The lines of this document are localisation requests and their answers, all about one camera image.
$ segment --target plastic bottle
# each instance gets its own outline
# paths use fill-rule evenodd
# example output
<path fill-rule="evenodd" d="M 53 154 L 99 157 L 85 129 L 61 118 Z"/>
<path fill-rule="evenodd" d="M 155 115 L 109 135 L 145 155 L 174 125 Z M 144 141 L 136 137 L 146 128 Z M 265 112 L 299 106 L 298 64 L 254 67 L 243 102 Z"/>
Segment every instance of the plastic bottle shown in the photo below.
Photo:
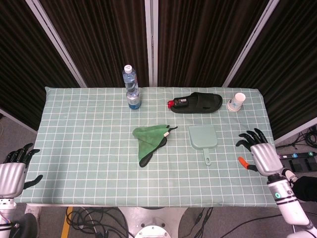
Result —
<path fill-rule="evenodd" d="M 129 107 L 138 109 L 141 105 L 137 74 L 131 65 L 127 64 L 122 72 Z"/>

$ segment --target light green dustpan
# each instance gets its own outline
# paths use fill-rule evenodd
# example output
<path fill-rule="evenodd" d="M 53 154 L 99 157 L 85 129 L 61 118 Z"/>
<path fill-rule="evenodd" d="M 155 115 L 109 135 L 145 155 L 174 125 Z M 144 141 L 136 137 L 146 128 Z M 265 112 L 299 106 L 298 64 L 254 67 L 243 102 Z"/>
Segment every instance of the light green dustpan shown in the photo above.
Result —
<path fill-rule="evenodd" d="M 213 125 L 194 125 L 188 130 L 192 146 L 196 150 L 203 150 L 206 165 L 211 165 L 209 149 L 218 143 Z"/>

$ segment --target tablecloth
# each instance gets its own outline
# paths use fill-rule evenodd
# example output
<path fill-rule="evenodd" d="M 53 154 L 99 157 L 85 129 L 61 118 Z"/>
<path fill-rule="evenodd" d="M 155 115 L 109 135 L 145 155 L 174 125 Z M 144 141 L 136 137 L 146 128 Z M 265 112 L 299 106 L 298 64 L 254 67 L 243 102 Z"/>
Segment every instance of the tablecloth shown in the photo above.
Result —
<path fill-rule="evenodd" d="M 26 180 L 43 175 L 24 190 L 18 202 L 101 206 L 210 207 L 275 206 L 266 178 L 247 171 L 238 156 L 252 163 L 249 151 L 235 147 L 238 134 L 259 128 L 273 143 L 264 100 L 257 89 L 141 88 L 142 105 L 127 105 L 125 88 L 46 88 L 47 100 L 35 143 L 41 151 Z M 221 108 L 211 114 L 175 114 L 167 101 L 192 92 L 216 93 Z M 237 92 L 246 100 L 240 111 L 226 108 Z M 168 124 L 172 131 L 149 164 L 138 165 L 140 126 Z M 212 124 L 218 145 L 203 152 L 192 148 L 188 126 Z"/>

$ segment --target table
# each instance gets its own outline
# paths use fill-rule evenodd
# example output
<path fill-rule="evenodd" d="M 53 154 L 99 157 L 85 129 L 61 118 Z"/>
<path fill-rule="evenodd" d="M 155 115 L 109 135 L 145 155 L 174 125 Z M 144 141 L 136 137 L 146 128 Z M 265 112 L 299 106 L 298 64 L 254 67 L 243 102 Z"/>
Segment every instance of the table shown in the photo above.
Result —
<path fill-rule="evenodd" d="M 245 88 L 141 88 L 142 105 L 131 110 L 124 88 L 46 88 L 35 148 L 26 180 L 42 181 L 17 202 L 100 206 L 215 207 L 275 206 L 266 178 L 237 161 L 251 154 L 235 147 L 238 134 L 259 128 L 273 137 L 263 97 Z M 221 108 L 211 114 L 175 114 L 167 101 L 192 92 L 217 93 Z M 226 102 L 237 92 L 246 101 L 237 113 Z M 149 164 L 138 165 L 139 126 L 178 126 Z M 213 124 L 218 146 L 207 167 L 202 151 L 191 147 L 188 126 Z"/>

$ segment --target slide sandal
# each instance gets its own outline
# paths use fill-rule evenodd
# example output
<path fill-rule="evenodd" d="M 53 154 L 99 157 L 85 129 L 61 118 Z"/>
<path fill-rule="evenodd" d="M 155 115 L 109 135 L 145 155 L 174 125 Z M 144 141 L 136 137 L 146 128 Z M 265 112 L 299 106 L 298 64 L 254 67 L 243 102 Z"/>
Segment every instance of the slide sandal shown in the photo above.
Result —
<path fill-rule="evenodd" d="M 175 113 L 213 113 L 222 105 L 222 97 L 214 93 L 199 93 L 195 92 L 189 96 L 175 98 L 173 101 L 188 101 L 186 106 L 170 107 Z"/>

